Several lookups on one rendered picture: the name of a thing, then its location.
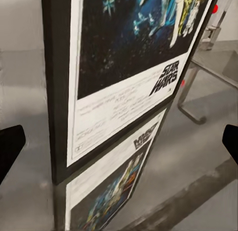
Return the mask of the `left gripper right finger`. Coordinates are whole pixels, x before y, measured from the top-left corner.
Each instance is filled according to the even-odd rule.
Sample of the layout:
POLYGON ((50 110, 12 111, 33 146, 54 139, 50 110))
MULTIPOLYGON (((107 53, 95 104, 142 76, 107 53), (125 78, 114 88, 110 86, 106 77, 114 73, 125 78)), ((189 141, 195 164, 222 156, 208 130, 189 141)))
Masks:
POLYGON ((228 124, 222 142, 238 165, 238 127, 228 124))

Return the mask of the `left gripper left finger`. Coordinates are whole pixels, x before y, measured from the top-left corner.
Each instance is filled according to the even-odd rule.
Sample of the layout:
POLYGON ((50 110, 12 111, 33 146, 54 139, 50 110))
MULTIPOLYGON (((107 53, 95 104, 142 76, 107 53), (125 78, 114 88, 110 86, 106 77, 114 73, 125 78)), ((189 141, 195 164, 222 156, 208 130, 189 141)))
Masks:
POLYGON ((22 125, 0 130, 0 184, 26 144, 22 125))

